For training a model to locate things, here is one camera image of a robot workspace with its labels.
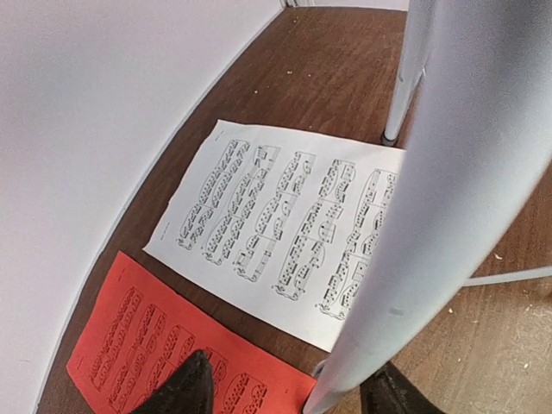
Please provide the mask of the red sheet music page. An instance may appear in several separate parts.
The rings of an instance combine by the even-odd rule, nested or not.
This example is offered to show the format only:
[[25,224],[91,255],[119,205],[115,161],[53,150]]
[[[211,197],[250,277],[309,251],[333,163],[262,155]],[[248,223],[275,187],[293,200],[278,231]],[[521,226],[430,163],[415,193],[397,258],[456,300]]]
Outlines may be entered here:
[[118,253],[66,370],[96,413],[129,413],[194,351],[216,413],[299,413],[316,381],[231,332]]

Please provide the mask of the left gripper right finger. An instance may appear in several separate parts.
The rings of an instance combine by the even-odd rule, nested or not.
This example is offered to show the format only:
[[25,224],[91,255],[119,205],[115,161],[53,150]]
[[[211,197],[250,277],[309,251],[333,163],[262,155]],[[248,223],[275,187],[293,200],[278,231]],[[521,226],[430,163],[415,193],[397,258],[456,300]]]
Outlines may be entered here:
[[360,386],[361,412],[367,414],[444,414],[390,361]]

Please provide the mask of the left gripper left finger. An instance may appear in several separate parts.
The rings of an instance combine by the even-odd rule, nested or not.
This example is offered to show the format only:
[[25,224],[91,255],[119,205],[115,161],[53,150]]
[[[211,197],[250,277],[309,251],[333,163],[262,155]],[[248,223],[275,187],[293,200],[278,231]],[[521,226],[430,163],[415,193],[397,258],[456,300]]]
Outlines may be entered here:
[[214,412],[214,393],[212,366],[207,354],[199,349],[141,403],[136,412],[210,414]]

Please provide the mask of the white perforated music stand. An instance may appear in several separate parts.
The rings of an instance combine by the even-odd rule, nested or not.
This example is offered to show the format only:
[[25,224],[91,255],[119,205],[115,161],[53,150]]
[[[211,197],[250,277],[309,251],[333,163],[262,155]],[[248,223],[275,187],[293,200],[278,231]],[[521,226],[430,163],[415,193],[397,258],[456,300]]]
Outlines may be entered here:
[[444,1],[379,241],[304,411],[335,405],[458,292],[551,160],[551,4]]

